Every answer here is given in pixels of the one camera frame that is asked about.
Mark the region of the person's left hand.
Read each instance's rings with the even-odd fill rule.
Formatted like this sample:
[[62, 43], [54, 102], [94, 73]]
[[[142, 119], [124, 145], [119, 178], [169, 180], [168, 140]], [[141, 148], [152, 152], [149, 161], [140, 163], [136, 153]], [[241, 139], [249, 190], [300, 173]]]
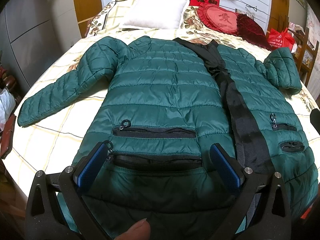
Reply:
[[150, 235], [150, 224], [144, 218], [133, 224], [126, 232], [117, 236], [114, 240], [149, 240]]

